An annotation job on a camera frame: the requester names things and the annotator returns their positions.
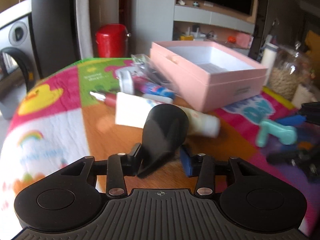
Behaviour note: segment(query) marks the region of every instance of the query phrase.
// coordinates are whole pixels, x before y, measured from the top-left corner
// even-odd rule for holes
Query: rainbow print
[[[26,141],[31,140],[31,139],[40,141],[41,139],[43,139],[43,134],[42,134],[40,131],[38,131],[38,130],[31,130],[31,131],[25,133],[25,134],[20,138],[20,140],[18,141],[18,145],[20,145],[20,146],[22,147],[23,144],[24,144]]]

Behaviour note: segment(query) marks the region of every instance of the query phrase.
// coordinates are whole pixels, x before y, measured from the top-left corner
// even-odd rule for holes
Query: red trash can
[[[130,36],[122,24],[102,26],[96,33],[99,57],[127,57]]]

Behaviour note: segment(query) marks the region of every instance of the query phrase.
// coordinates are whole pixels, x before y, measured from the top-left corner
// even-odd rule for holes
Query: play mat
[[[93,155],[107,159],[119,152],[130,152],[141,142],[142,129],[115,125],[115,110],[97,102],[90,90],[119,90],[115,71],[130,66],[131,59],[89,59],[64,68],[33,88],[12,119],[0,157],[0,239],[12,239],[21,226],[15,216],[15,196],[31,183],[77,159]],[[187,106],[182,99],[175,104]],[[189,137],[194,153],[206,153],[217,160],[239,156],[299,189],[308,208],[300,230],[310,235],[320,210],[320,185],[308,183],[303,172],[289,165],[271,166],[270,152],[310,148],[319,138],[317,127],[298,128],[298,142],[283,146],[270,137],[265,148],[255,146],[258,123],[262,118],[277,119],[294,111],[293,106],[268,89],[255,97],[217,109],[221,131],[216,139]],[[126,177],[132,188],[194,188],[196,178],[186,178],[176,158],[145,179]],[[98,178],[104,191],[106,178]],[[226,187],[223,176],[216,178],[216,191]]]

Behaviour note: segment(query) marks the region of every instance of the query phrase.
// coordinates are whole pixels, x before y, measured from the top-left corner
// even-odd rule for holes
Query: mint green object
[[[293,126],[284,126],[269,119],[263,119],[260,124],[260,131],[256,139],[258,147],[265,147],[269,134],[279,138],[284,145],[291,145],[297,141],[297,130]]]

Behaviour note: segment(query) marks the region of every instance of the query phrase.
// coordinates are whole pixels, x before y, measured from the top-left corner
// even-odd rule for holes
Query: glass jar
[[[296,48],[279,46],[275,64],[270,73],[268,86],[285,99],[291,101],[299,84],[311,85],[312,68],[309,58]]]

